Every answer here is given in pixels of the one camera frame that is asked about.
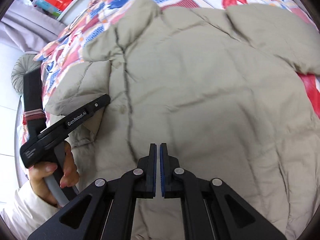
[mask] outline metal pivot screw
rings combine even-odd
[[[222,185],[222,180],[221,179],[213,179],[212,184],[219,187]]]
[[[174,169],[174,173],[175,174],[179,174],[179,175],[183,174],[184,173],[184,169],[183,168],[175,168]]]
[[[94,183],[97,187],[101,187],[105,184],[105,181],[103,179],[97,179]]]
[[[134,171],[133,171],[133,174],[134,175],[141,175],[143,173],[143,170],[142,169],[135,169]]]

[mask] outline fingernail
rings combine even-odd
[[[60,188],[64,188],[66,186],[68,186],[68,184],[66,182],[64,182],[64,181],[60,182]]]
[[[51,163],[51,164],[46,165],[45,171],[46,171],[46,172],[53,172],[53,171],[55,171],[57,168],[58,168],[58,165],[57,165],[57,164]]]
[[[64,171],[64,176],[68,176],[71,173],[71,168],[68,167],[66,168],[66,170]]]

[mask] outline black gripper frame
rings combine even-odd
[[[28,240],[130,240],[136,199],[156,195],[156,153],[151,144],[136,169],[95,180]]]
[[[164,198],[180,198],[186,240],[286,240],[286,237],[221,179],[197,178],[160,146]]]

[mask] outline finger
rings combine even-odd
[[[75,175],[75,179],[68,184],[68,187],[73,187],[75,186],[78,182],[79,182],[79,178],[80,178],[80,175],[79,173],[77,172],[76,175]]]
[[[37,163],[33,166],[33,169],[30,170],[29,176],[30,180],[41,180],[45,177],[50,176],[58,168],[57,164],[49,162]]]
[[[65,188],[69,187],[70,185],[75,185],[79,181],[79,173],[77,171],[74,171],[72,174],[70,174],[68,177],[63,176],[60,181],[60,187]]]
[[[69,176],[73,171],[76,171],[77,167],[75,165],[75,160],[73,158],[72,152],[66,152],[66,157],[63,164],[63,174]]]
[[[65,153],[71,153],[71,145],[67,141],[64,141],[64,151]]]

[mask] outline hand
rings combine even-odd
[[[60,181],[60,188],[73,187],[79,181],[79,173],[77,172],[77,166],[73,159],[71,152],[71,146],[68,142],[64,142],[64,150],[66,152],[66,158],[63,165],[63,177]],[[43,178],[50,176],[57,169],[57,164],[49,162],[37,163],[29,170],[30,184],[33,192],[49,203],[50,205],[57,205],[57,200],[54,198],[50,190],[48,189]]]

